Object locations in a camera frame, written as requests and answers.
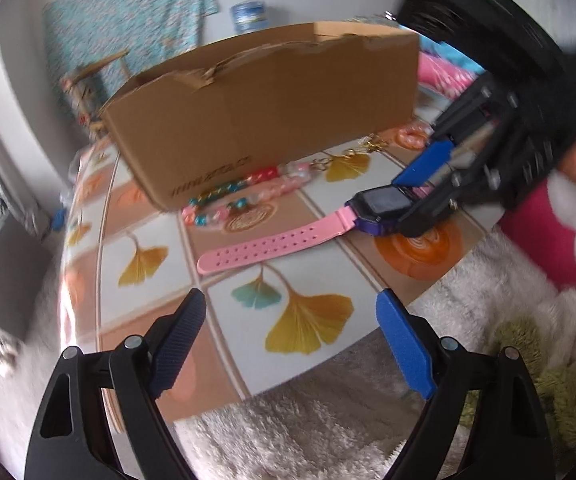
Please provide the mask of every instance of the pink beads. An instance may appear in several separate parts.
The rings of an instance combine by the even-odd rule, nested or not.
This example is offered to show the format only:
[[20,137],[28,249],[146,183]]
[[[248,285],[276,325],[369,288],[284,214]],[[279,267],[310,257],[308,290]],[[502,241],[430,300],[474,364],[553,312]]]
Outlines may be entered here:
[[254,186],[255,184],[259,183],[259,176],[256,173],[248,175],[245,179],[245,183],[248,186]]
[[248,204],[252,205],[252,206],[257,205],[259,202],[261,202],[259,194],[255,193],[254,191],[251,193],[248,193],[246,198],[247,198]]
[[259,192],[259,202],[268,202],[273,198],[273,194],[270,192],[270,189],[262,189]]
[[272,186],[269,188],[270,192],[270,199],[279,198],[283,193],[281,192],[281,185],[279,186]]
[[227,206],[221,206],[214,212],[216,222],[223,222],[230,216],[230,209]]
[[309,162],[300,162],[297,164],[297,173],[309,173],[310,172],[310,163]]
[[299,182],[298,179],[294,177],[288,177],[285,179],[284,183],[281,186],[285,190],[285,193],[289,193],[290,191],[299,189],[301,187],[301,183]]
[[272,180],[273,178],[277,178],[279,176],[279,167],[272,166],[271,168],[263,168],[263,170],[255,171],[247,176],[245,181],[248,182],[250,179],[251,182],[258,184],[259,182],[266,182],[267,180]]
[[181,218],[183,219],[184,224],[186,225],[193,225],[194,219],[197,217],[197,206],[196,205],[188,205],[183,208],[181,211]]

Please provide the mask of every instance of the screw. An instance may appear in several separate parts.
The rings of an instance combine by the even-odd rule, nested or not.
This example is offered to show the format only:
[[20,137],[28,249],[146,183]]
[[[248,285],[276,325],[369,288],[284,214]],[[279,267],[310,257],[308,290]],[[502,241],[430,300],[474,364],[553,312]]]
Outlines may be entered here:
[[138,348],[139,346],[141,346],[142,342],[143,338],[140,335],[131,335],[123,342],[123,346],[125,346],[125,348],[129,348],[132,350],[134,348]]
[[69,346],[63,351],[63,359],[71,359],[79,353],[79,349],[76,346]]
[[459,343],[457,343],[457,340],[450,336],[442,337],[440,342],[442,344],[442,348],[450,352],[455,351],[457,348],[459,348]]
[[488,187],[493,191],[499,189],[499,186],[501,186],[501,175],[499,174],[499,170],[497,170],[497,168],[489,170],[487,166],[484,166],[484,173],[488,178]]
[[516,108],[517,106],[519,106],[519,102],[517,101],[517,96],[514,94],[514,92],[510,92],[510,94],[508,94],[508,102],[510,103],[511,107]]
[[512,359],[513,361],[519,359],[519,351],[514,346],[507,346],[504,349],[504,354],[506,354],[508,359]]

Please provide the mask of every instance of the watch face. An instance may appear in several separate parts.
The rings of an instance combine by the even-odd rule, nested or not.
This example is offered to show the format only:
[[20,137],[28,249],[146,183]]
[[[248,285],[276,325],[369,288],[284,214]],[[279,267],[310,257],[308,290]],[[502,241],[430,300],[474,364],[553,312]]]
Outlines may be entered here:
[[383,186],[360,191],[347,204],[357,215],[355,226],[372,236],[396,232],[401,218],[427,193],[404,186]]
[[389,214],[407,209],[413,203],[401,189],[394,186],[370,189],[363,194],[363,200],[376,217],[389,216]]

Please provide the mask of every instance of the clothes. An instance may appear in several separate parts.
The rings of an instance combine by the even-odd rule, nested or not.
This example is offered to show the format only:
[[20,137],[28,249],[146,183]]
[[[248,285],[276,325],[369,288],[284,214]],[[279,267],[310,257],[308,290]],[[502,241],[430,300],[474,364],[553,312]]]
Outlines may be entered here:
[[472,84],[477,75],[422,52],[419,54],[417,78],[419,84],[428,86],[448,99],[456,99]]
[[499,222],[559,290],[576,288],[576,185],[554,171]]

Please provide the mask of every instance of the torn cardboard edge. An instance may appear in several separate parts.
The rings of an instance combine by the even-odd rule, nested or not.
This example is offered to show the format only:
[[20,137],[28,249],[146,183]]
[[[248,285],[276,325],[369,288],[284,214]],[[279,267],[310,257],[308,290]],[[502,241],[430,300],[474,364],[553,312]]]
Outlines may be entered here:
[[[296,40],[272,41],[288,40],[293,32]],[[260,44],[253,44],[255,34]],[[163,210],[181,208],[189,196],[250,171],[371,133],[371,124],[385,129],[411,118],[418,60],[413,32],[324,22],[245,36],[199,47],[135,76],[104,108],[124,160]],[[253,45],[232,52],[232,42]],[[219,57],[217,46],[228,56]],[[203,49],[211,52],[199,55]],[[203,63],[208,59],[217,62]],[[163,65],[170,70],[162,73]]]

